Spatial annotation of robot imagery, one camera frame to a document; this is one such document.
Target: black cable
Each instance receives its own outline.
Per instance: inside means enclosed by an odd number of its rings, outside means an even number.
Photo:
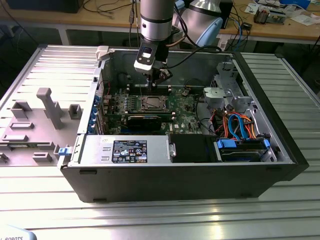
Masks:
[[[132,24],[134,24],[135,21],[135,2],[132,0],[131,10],[129,13],[129,47],[131,47],[131,31],[132,31]]]
[[[32,54],[31,54],[30,52],[28,52],[27,50],[19,47],[18,45],[17,45],[17,46],[14,45],[14,43],[12,42],[12,39],[15,38],[14,36],[13,36],[13,37],[10,37],[5,31],[3,31],[3,29],[2,29],[1,27],[0,27],[0,32],[6,37],[6,39],[4,40],[3,43],[5,43],[7,40],[9,40],[13,49],[18,49],[18,50],[20,50],[20,51],[23,51],[23,52],[25,52],[26,54],[28,54],[29,57],[32,56]]]
[[[237,22],[239,23],[239,25],[242,26],[242,24],[243,24],[243,22],[244,22],[243,19],[242,19],[241,16],[239,15],[238,10],[235,8],[235,5],[233,5],[232,7],[234,8],[235,13],[230,12],[230,14],[233,14],[233,15],[237,16],[238,19],[236,20],[236,19],[233,18],[233,17],[229,17],[229,19],[231,19],[231,20],[233,20],[233,21],[237,21]],[[228,50],[230,46],[233,46],[233,45],[234,45],[234,41],[236,40],[236,37],[237,37],[237,35],[239,34],[239,31],[240,31],[239,27],[238,27],[238,28],[235,27],[235,28],[237,29],[237,34],[234,36],[231,44],[228,43],[229,46],[226,48],[226,50]]]
[[[204,120],[204,118],[201,119],[201,120],[199,119],[199,116],[198,116],[198,104],[199,104],[199,100],[200,100],[201,96],[202,96],[202,94],[199,94],[199,97],[198,97],[198,99],[197,99],[197,101],[196,101],[196,104],[195,104],[195,116],[196,116],[196,119],[197,119],[197,121],[200,123],[201,126],[203,126],[205,129],[207,129],[207,130],[209,131],[209,133],[215,134],[210,128],[208,128],[206,125],[204,125],[204,124],[201,122],[202,120]]]
[[[186,87],[186,86],[187,86],[187,83],[190,82],[190,81],[192,81],[192,80],[195,80],[195,81],[197,81],[198,83],[201,83],[202,86],[206,87],[205,84],[204,84],[200,79],[198,79],[198,78],[189,78],[187,81],[185,81],[184,86]]]
[[[2,5],[3,10],[9,15],[9,17],[10,17],[13,21],[15,21],[15,23],[18,24],[19,27],[22,28],[23,31],[25,31],[25,33],[26,33],[26,34],[34,41],[34,43],[38,46],[39,43],[38,43],[38,42],[24,29],[24,27],[21,26],[21,24],[7,11],[7,9],[5,8],[5,5],[4,5],[4,3],[3,3],[2,0],[0,0],[0,3],[1,3],[1,5]]]
[[[131,30],[132,30],[132,24],[130,24],[130,27],[129,27],[129,47],[131,47]]]
[[[187,26],[186,22],[184,21],[184,19],[182,18],[182,16],[180,15],[179,9],[176,4],[174,4],[174,10],[175,10],[177,17],[179,18],[179,22],[180,22],[182,31],[184,32],[184,35],[186,36],[186,38],[190,41],[190,43],[192,45],[194,45],[196,48],[199,48],[199,46],[189,37],[188,26]]]
[[[189,59],[192,55],[194,55],[195,53],[199,52],[202,49],[215,49],[215,50],[218,50],[218,51],[215,51],[215,52],[210,52],[212,54],[218,54],[218,53],[222,52],[221,48],[218,47],[218,46],[206,46],[206,45],[205,46],[201,46],[201,47],[198,47],[197,49],[195,49],[194,51],[192,51],[191,53],[189,53],[188,56],[186,56],[184,59],[182,59],[180,62],[176,63],[175,65],[172,65],[172,66],[164,65],[163,69],[173,69],[176,66],[179,66],[180,64],[184,63],[187,59]]]
[[[137,37],[137,40],[138,40],[138,47],[140,46],[140,43],[139,43],[139,26],[138,26],[138,7],[137,7],[137,0],[132,0],[134,1],[134,4],[135,4],[135,21],[136,21],[136,37]]]
[[[91,12],[91,13],[107,13],[107,12],[111,12],[111,11],[113,11],[113,10],[117,10],[117,9],[120,9],[120,8],[123,8],[123,7],[130,6],[130,5],[131,5],[131,3],[129,3],[129,4],[126,4],[126,5],[122,5],[122,6],[115,7],[115,8],[113,8],[113,9],[108,9],[108,10],[104,10],[104,11],[94,11],[94,10],[90,10],[90,9],[86,8],[86,4],[87,4],[88,2],[90,2],[90,1],[91,1],[91,0],[87,0],[85,3],[83,3],[83,9],[85,9],[85,10]]]
[[[100,84],[102,84],[102,83],[109,83],[109,81],[108,80],[102,80],[101,82],[99,82],[99,84],[96,86],[97,90],[99,90]]]
[[[311,48],[311,51],[308,55],[307,60],[304,62],[304,64],[302,65],[301,69],[300,69],[300,75],[302,76],[305,71],[309,68],[309,66],[311,65],[311,63],[313,62],[313,60],[315,59],[315,57],[320,53],[320,46],[318,47],[317,50],[315,50],[313,52],[313,50],[315,49],[315,47],[317,46],[317,43],[320,40],[320,35],[318,37],[318,39],[316,40],[316,42],[314,43],[313,47]]]
[[[320,40],[320,35],[319,35],[318,39],[315,41],[315,44],[313,45],[313,47],[311,48],[311,51],[310,51],[311,53],[314,50],[314,48],[317,46],[317,43],[319,42],[319,40]]]

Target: workbench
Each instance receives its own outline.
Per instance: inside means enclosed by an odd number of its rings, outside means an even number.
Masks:
[[[96,1],[98,5],[113,2],[113,0]],[[272,23],[262,25],[254,23],[253,14],[242,12],[246,9],[244,5],[247,5],[250,2],[250,0],[237,0],[235,3],[235,7],[237,8],[238,13],[243,20],[253,25],[248,40],[293,44],[314,44],[317,40],[320,34],[320,24],[305,26],[291,19],[286,19],[283,25]],[[130,0],[120,0],[117,3],[110,5],[109,8],[106,7],[104,9],[113,9],[129,3]],[[128,19],[131,9],[130,6],[125,6],[115,10],[113,12],[113,18],[100,15],[96,12],[89,12],[83,9],[83,7],[78,11],[78,13],[73,14],[49,11],[12,10],[6,3],[5,6],[10,14],[24,27],[57,29],[63,45],[71,44],[68,38],[67,30],[129,32]],[[95,1],[90,1],[86,7],[95,11]],[[311,4],[308,10],[320,11],[320,6]],[[16,25],[16,23],[2,8],[0,8],[0,25]],[[132,32],[137,32],[135,27],[132,27]],[[226,29],[221,29],[219,32],[219,46],[224,49],[227,41],[229,39],[233,39],[237,33],[238,30],[236,29],[233,21],[229,20]]]
[[[52,88],[60,106],[89,90],[97,47],[39,47],[0,100],[0,133],[15,101],[40,108],[35,95]],[[320,102],[289,64],[274,54],[243,53],[310,167],[259,198],[84,203],[56,166],[0,167],[1,222],[38,240],[179,239],[316,240],[320,236]],[[273,72],[275,77],[268,79]]]

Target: blue clip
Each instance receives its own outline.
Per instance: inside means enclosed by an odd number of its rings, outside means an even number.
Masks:
[[[88,134],[93,134],[94,128],[91,125],[88,125],[87,131],[88,131]]]
[[[217,142],[218,148],[222,149],[222,148],[236,148],[237,144],[235,140],[232,139],[220,139]]]
[[[89,120],[89,125],[93,125],[93,124],[95,124],[96,122],[95,122],[95,118],[91,118],[90,120]]]
[[[96,103],[100,103],[100,101],[101,101],[101,98],[97,95],[94,95],[93,102],[96,104]]]
[[[96,113],[96,112],[98,112],[98,109],[96,109],[95,107],[93,107],[93,108],[91,108],[91,112],[92,112],[92,113]]]
[[[94,112],[91,112],[91,113],[90,113],[90,118],[91,118],[91,119],[95,119],[96,117],[97,117],[97,116],[96,116],[96,114],[95,114]]]
[[[265,139],[265,140],[263,140],[263,142],[264,142],[265,147],[266,147],[267,149],[269,149],[269,148],[270,148],[270,142],[269,142],[269,140]]]
[[[59,156],[69,156],[72,153],[72,146],[68,146],[68,147],[60,147],[59,151],[58,151],[58,155]]]

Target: slotted metal surface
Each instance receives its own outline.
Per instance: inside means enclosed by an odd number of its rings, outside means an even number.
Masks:
[[[242,53],[242,56],[304,157],[309,164],[318,165],[320,163],[319,98],[286,60],[277,58],[273,54]]]
[[[13,116],[10,108],[16,101],[27,101],[33,109],[44,108],[36,97],[39,88],[51,88],[51,98],[62,109],[70,104],[83,105],[93,79],[97,47],[49,45],[38,48],[17,77],[17,83],[0,110],[0,135]]]
[[[253,58],[256,67],[259,59],[266,62],[259,57]],[[268,55],[268,65],[284,66],[272,55]],[[261,86],[270,92],[305,92],[299,82],[291,82],[295,88]],[[304,115],[318,119],[313,113],[319,115],[319,111],[300,111],[294,104],[274,105],[280,105],[276,109],[286,122],[299,122]],[[319,110],[312,104],[308,109]],[[0,167],[0,219],[32,230],[38,240],[318,240],[320,154],[314,147],[319,131],[294,128],[290,132],[310,167],[293,181],[277,183],[259,198],[83,203],[54,166]],[[308,144],[310,139],[316,142]]]

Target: white paper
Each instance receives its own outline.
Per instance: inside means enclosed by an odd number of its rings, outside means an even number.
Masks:
[[[296,21],[297,23],[309,26],[315,23],[312,17],[306,15],[299,15],[291,18],[292,20]]]
[[[318,1],[318,0],[311,0],[311,3],[320,5],[320,1]]]
[[[249,3],[246,9],[244,10],[244,12],[254,15],[256,14],[258,8],[259,8],[259,4]]]

